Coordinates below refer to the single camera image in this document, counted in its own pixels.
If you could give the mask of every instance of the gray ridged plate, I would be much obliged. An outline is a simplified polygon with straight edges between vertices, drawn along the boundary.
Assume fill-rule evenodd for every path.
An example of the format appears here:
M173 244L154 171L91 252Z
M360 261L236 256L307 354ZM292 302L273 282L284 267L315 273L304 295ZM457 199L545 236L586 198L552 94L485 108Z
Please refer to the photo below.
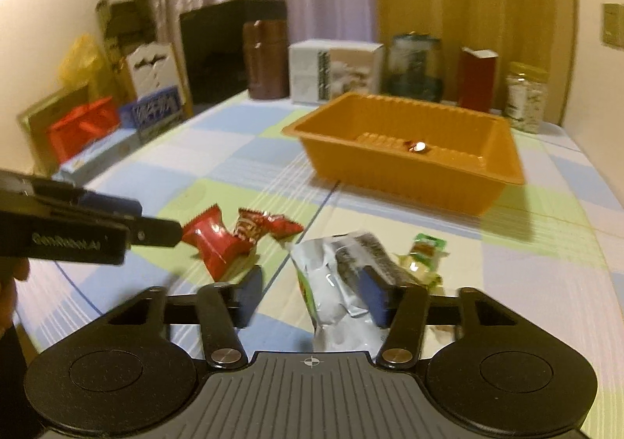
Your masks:
M42 439L67 436L46 432ZM363 353L259 353L211 376L179 415L138 439L477 439L442 416L413 377ZM581 439L577 432L558 439Z

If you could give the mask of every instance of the silver screw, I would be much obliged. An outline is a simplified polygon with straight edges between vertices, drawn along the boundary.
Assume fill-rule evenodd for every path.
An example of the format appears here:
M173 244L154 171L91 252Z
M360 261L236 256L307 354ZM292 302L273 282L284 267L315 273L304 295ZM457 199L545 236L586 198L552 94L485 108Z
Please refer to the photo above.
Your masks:
M407 349L400 348L387 349L381 354L381 357L392 364L408 363L413 358Z
M236 363L242 357L243 355L240 353L240 351L229 347L217 349L216 351L213 351L213 353L210 355L210 358L212 358L213 361L225 365L230 363Z

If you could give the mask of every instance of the checkered tablecloth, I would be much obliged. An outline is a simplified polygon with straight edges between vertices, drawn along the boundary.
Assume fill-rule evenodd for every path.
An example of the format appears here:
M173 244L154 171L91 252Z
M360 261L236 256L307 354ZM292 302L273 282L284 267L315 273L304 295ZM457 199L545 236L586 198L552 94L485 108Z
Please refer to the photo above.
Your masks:
M509 187L481 219L430 211L404 200L316 177L298 141L282 127L306 109L288 101L232 98L186 122L91 183L139 199L145 215L184 223L218 203L226 225L239 206L285 213L305 238L370 230L389 252L405 252L419 232L445 238L444 289L483 289L583 354L599 391L584 430L624 438L624 210L591 163L557 126L514 133L526 186ZM257 256L229 272L263 265L264 298L240 332L249 352L311 350L312 326L286 250L269 236ZM18 314L45 349L142 289L192 293L210 283L197 251L134 247L122 267L32 261L19 285ZM177 327L174 342L201 357L198 328ZM431 334L423 356L447 342Z

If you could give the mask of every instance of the wall switch plate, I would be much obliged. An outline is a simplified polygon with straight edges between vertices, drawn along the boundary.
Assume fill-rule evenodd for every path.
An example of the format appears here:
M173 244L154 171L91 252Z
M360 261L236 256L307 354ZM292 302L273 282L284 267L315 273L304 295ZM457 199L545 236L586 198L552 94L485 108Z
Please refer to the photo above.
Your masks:
M624 48L624 4L603 4L602 42Z

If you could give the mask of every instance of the brown canister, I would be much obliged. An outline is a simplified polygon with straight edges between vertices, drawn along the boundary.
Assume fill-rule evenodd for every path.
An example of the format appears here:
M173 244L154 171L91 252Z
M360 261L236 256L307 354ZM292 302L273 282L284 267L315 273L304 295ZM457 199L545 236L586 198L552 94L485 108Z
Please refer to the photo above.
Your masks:
M281 99L288 83L288 25L286 20L258 20L243 26L243 51L249 96Z

